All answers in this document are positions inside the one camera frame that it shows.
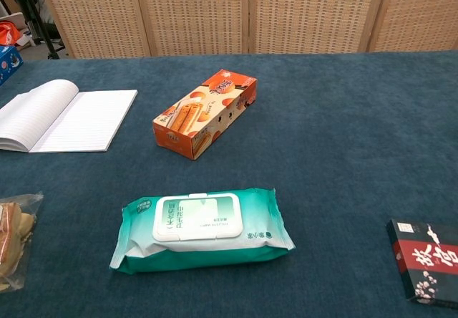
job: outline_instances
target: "wet wipes lid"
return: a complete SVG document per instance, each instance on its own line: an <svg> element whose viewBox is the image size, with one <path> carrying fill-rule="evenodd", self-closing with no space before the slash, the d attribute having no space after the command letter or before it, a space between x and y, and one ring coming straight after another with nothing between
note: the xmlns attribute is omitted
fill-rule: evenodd
<svg viewBox="0 0 458 318"><path fill-rule="evenodd" d="M243 230L240 201L232 193L165 196L156 205L152 235L157 241L221 239Z"/></svg>

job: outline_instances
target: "red label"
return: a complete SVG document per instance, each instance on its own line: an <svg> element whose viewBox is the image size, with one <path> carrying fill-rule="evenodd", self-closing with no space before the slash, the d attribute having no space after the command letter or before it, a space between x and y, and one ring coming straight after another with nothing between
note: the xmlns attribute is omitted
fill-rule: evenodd
<svg viewBox="0 0 458 318"><path fill-rule="evenodd" d="M426 241L397 241L393 244L399 271L406 269L438 271L458 275L458 246L427 243Z"/></svg>

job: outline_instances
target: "chocolate box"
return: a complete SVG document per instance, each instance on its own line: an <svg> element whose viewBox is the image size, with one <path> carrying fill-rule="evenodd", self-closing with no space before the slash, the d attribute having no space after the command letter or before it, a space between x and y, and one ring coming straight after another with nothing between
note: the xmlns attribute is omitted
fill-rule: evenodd
<svg viewBox="0 0 458 318"><path fill-rule="evenodd" d="M197 159L255 101L256 82L220 70L152 121L157 144Z"/></svg>
<svg viewBox="0 0 458 318"><path fill-rule="evenodd" d="M407 299L458 309L458 227L391 220L386 228Z"/></svg>

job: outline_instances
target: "floor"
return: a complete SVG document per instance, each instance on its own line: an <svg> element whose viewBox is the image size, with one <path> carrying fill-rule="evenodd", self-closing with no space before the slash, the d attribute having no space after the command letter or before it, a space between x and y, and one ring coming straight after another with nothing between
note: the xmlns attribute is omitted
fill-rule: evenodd
<svg viewBox="0 0 458 318"><path fill-rule="evenodd" d="M54 48L59 48L60 46L58 44L53 44ZM21 57L24 61L27 60L43 60L43 59L48 59L48 47L46 44L39 44L38 46L35 47L27 47L24 48L19 52L21 54ZM60 59L68 59L69 56L67 54L66 49L63 49L62 51L57 52L59 55Z"/></svg>

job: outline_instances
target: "open notebook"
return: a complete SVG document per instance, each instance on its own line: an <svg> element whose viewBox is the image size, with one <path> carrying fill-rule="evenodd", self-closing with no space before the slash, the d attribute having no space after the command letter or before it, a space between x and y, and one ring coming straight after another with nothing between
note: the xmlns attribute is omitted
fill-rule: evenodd
<svg viewBox="0 0 458 318"><path fill-rule="evenodd" d="M0 109L0 149L106 151L137 90L78 92L56 79L17 95Z"/></svg>

